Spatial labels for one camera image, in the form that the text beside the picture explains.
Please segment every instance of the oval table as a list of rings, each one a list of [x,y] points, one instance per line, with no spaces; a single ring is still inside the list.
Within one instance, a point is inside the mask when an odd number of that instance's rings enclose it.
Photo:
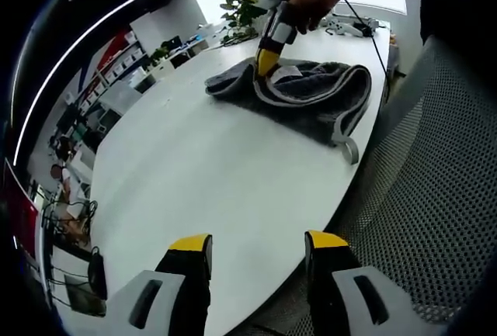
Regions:
[[[390,32],[375,39],[387,64]],[[255,54],[258,40],[205,50],[150,88],[99,147],[92,244],[111,297],[168,246],[214,236],[206,336],[226,334],[268,299],[304,257],[304,232],[322,230],[357,166],[271,120],[205,94],[204,81]],[[370,39],[298,36],[283,57],[362,64],[367,111],[352,134],[360,155],[381,104],[384,72]]]

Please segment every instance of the gray towel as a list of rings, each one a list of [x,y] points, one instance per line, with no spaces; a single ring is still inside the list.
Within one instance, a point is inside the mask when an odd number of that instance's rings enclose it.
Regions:
[[[301,76],[272,83],[255,78],[254,58],[206,80],[206,92],[217,99],[267,116],[321,144],[342,145],[351,164],[359,160],[349,137],[367,106],[370,72],[364,66],[280,60]]]

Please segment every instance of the green plant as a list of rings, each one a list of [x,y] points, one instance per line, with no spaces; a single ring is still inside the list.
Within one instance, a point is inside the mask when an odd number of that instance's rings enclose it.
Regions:
[[[152,59],[148,58],[145,63],[143,63],[142,66],[145,70],[148,70],[150,67],[155,67],[154,64],[152,63]]]
[[[266,14],[266,10],[257,8],[248,0],[226,0],[220,7],[227,10],[221,18],[229,21],[228,34],[221,40],[222,45],[232,45],[257,36],[252,27],[255,18]]]
[[[169,51],[167,47],[159,47],[155,49],[154,53],[152,53],[150,58],[152,59],[152,61],[159,62],[161,58],[167,58],[168,55]]]

